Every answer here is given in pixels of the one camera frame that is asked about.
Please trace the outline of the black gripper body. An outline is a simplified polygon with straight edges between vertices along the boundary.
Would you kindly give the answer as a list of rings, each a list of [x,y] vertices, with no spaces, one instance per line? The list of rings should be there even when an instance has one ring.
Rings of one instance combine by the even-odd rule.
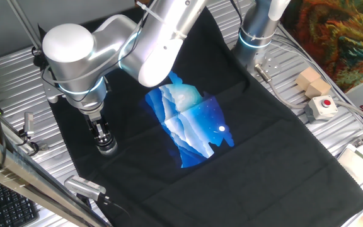
[[[99,113],[97,117],[92,118],[92,119],[89,115],[84,114],[84,118],[85,118],[85,120],[88,124],[89,130],[91,132],[98,132],[98,128],[97,128],[98,124],[101,126],[101,129],[103,132],[109,131],[108,122],[105,120],[105,117],[102,113]]]

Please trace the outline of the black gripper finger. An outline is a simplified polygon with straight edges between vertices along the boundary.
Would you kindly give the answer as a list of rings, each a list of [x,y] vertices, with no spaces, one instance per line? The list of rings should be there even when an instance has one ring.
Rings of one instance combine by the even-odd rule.
[[[100,137],[100,133],[97,129],[96,126],[92,125],[89,127],[92,135],[93,135],[93,139],[94,139],[94,142],[97,146],[100,146],[101,145],[101,137]]]
[[[101,125],[101,143],[106,146],[113,142],[113,135],[107,123]]]

